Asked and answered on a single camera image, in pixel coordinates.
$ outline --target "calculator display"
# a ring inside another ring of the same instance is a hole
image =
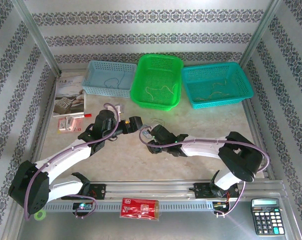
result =
[[[255,199],[253,200],[254,206],[264,206],[264,205],[277,205],[277,200],[272,199]]]

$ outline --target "red box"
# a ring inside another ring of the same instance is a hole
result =
[[[159,201],[123,198],[120,217],[159,220]]]

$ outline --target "patterned wallpaper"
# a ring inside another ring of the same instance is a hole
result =
[[[238,62],[270,0],[28,0],[61,69],[90,60],[138,62],[146,53],[186,65]]]
[[[273,172],[302,233],[302,0],[284,0],[246,65]]]
[[[32,159],[55,77],[8,0],[0,0],[0,239],[19,164]]]

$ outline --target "book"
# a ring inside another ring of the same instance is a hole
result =
[[[82,88],[84,76],[59,77],[56,83],[53,116],[85,114],[87,94]]]

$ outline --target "marble table surface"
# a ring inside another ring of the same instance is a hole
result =
[[[125,109],[121,119],[140,116],[144,124],[150,124],[153,118],[161,119],[164,126],[175,135],[189,134],[194,137],[217,138],[227,136],[230,131],[236,131],[252,141],[241,103],[193,109],[183,88],[180,103],[171,111],[141,108],[130,98],[87,95],[86,113],[91,113],[92,117],[83,119],[84,129],[94,123],[104,103],[123,104]],[[59,152],[79,135],[79,133],[58,134],[58,119],[58,117],[50,119],[40,159]],[[60,177],[79,172],[91,181],[208,180],[217,170],[224,167],[221,159],[211,157],[174,157],[166,152],[151,154],[140,142],[138,132],[135,132],[122,134],[115,142],[107,141],[99,152],[75,164]]]

